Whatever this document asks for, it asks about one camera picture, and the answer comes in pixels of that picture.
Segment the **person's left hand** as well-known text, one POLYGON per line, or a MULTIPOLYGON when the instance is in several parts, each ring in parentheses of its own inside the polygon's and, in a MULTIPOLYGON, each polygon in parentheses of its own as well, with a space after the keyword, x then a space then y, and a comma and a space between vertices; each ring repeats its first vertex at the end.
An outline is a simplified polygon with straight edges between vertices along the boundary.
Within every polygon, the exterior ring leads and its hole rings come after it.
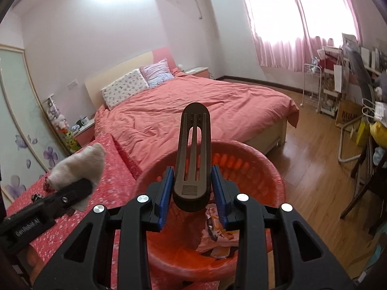
POLYGON ((30 244, 21 252, 22 259, 26 262, 30 282, 33 285, 42 269, 52 257, 52 251, 37 251, 30 244))

